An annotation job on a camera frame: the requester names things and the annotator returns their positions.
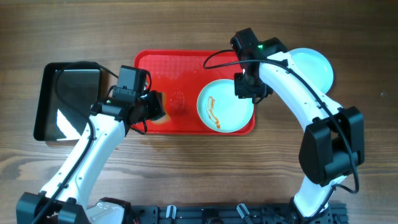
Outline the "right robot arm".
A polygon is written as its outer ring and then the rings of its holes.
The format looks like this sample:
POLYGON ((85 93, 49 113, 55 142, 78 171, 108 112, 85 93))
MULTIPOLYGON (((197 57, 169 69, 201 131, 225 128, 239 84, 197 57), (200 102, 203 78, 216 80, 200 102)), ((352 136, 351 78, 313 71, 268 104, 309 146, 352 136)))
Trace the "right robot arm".
POLYGON ((325 211, 342 181, 352 175, 358 192, 357 167, 364 162, 363 115, 356 107, 342 107, 319 90, 293 61, 276 37, 260 41, 252 29, 230 40, 243 72, 234 76, 235 94, 258 104, 276 92, 293 112, 304 135, 298 155, 305 174, 293 207, 302 221, 325 211))

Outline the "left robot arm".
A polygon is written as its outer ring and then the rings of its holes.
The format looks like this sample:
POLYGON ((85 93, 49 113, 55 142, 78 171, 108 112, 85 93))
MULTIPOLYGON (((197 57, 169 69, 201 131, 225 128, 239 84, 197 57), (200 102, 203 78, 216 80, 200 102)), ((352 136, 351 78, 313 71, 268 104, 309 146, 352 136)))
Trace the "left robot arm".
POLYGON ((137 223, 127 201, 105 197, 86 207, 106 161, 129 130, 165 116, 149 71, 123 65, 117 77, 112 96, 97 101, 83 117, 86 128, 58 172, 39 193, 21 196, 18 223, 137 223))

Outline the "green orange sponge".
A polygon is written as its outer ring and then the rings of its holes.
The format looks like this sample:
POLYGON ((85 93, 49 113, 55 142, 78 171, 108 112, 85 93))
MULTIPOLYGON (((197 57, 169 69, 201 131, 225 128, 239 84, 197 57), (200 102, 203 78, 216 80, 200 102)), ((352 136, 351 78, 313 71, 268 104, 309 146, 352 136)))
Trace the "green orange sponge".
POLYGON ((152 123, 154 123, 156 125, 161 125, 161 124, 167 123, 170 120, 170 116, 168 115, 168 113, 166 111, 166 97, 165 97, 165 94, 162 93, 162 92, 159 92, 159 96, 160 96, 160 99, 161 99, 161 103, 162 103, 162 108, 163 108, 164 114, 162 116, 158 117, 157 119, 151 121, 152 123))

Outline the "white plate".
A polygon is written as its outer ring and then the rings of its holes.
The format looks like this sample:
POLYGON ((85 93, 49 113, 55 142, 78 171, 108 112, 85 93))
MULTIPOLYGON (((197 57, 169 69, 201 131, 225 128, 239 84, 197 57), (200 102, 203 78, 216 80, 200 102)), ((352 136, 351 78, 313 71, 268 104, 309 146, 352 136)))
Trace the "white plate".
POLYGON ((197 113, 201 122, 218 133, 233 133, 243 129, 254 115, 250 99, 240 99, 234 92, 234 81, 219 79, 202 88, 197 98, 197 113))
POLYGON ((320 52, 309 48, 289 52, 299 70, 322 92, 327 93, 334 80, 331 63, 320 52))

